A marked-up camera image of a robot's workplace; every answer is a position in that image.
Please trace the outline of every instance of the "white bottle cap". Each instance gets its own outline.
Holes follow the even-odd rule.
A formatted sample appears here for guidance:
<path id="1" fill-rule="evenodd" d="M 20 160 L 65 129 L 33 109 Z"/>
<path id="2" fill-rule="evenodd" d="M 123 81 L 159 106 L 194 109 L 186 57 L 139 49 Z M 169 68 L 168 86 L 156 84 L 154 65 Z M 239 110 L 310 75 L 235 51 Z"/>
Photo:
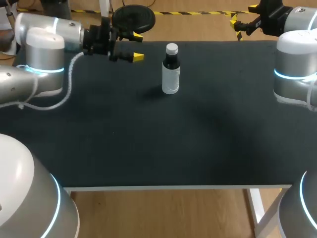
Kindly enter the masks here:
<path id="1" fill-rule="evenodd" d="M 178 53 L 178 46 L 175 43 L 169 43 L 166 46 L 166 53 L 173 56 Z"/>

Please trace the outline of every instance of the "bottle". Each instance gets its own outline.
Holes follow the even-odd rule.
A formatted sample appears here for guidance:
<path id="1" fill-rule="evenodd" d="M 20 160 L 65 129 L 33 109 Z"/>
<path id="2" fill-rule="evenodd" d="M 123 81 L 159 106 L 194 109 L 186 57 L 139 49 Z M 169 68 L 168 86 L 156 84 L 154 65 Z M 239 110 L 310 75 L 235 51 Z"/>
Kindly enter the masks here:
<path id="1" fill-rule="evenodd" d="M 179 88 L 180 62 L 177 53 L 177 44 L 166 46 L 166 57 L 162 65 L 162 90 L 166 94 L 177 93 Z"/>

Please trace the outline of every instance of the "yellow and black tape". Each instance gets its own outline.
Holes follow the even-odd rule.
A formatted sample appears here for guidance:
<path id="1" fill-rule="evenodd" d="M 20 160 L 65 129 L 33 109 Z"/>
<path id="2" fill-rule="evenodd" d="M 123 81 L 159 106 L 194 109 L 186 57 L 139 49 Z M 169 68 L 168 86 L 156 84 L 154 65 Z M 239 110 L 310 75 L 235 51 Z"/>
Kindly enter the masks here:
<path id="1" fill-rule="evenodd" d="M 226 15 L 245 14 L 248 11 L 155 11 L 155 15 Z"/>
<path id="2" fill-rule="evenodd" d="M 39 12 L 36 9 L 25 9 L 25 8 L 18 8 L 18 11 L 21 12 Z M 93 11 L 93 10 L 71 10 L 71 12 L 81 12 L 81 13 L 93 13 L 93 14 L 100 14 L 100 11 Z M 225 15 L 232 17 L 233 15 L 237 14 L 245 14 L 250 13 L 248 11 L 155 11 L 155 15 Z"/>
<path id="3" fill-rule="evenodd" d="M 234 32 L 236 33 L 236 36 L 237 36 L 238 41 L 243 41 L 241 31 L 235 31 L 235 29 L 234 29 L 234 24 L 235 24 L 236 22 L 237 22 L 237 14 L 235 14 L 235 15 L 233 15 L 233 16 L 231 17 L 230 25 L 231 25 L 231 27 L 233 28 Z"/>

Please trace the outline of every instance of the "table leg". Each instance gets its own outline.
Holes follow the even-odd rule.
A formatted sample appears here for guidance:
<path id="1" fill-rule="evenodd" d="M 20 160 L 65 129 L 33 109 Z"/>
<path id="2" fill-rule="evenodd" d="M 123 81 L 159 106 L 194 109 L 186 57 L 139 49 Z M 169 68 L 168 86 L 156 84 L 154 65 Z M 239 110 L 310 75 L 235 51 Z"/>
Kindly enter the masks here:
<path id="1" fill-rule="evenodd" d="M 254 231 L 256 238 L 267 237 L 278 224 L 278 206 L 286 191 L 286 188 L 282 189 L 267 212 L 264 213 L 260 191 L 255 188 L 248 189 L 248 197 L 255 226 Z"/>
<path id="2" fill-rule="evenodd" d="M 109 16 L 110 2 L 109 0 L 99 0 L 101 16 Z"/>

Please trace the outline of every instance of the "black table surface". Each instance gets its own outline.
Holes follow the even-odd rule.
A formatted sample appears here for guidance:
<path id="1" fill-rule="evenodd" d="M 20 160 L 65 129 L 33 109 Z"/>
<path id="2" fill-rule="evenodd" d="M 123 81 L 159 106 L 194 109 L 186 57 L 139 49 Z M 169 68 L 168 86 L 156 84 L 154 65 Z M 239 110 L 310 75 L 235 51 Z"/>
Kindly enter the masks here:
<path id="1" fill-rule="evenodd" d="M 0 133 L 64 187 L 292 184 L 316 167 L 316 114 L 273 95 L 276 42 L 179 42 L 174 95 L 161 91 L 166 44 L 119 44 L 146 55 L 134 64 L 81 57 L 65 105 L 1 109 Z"/>

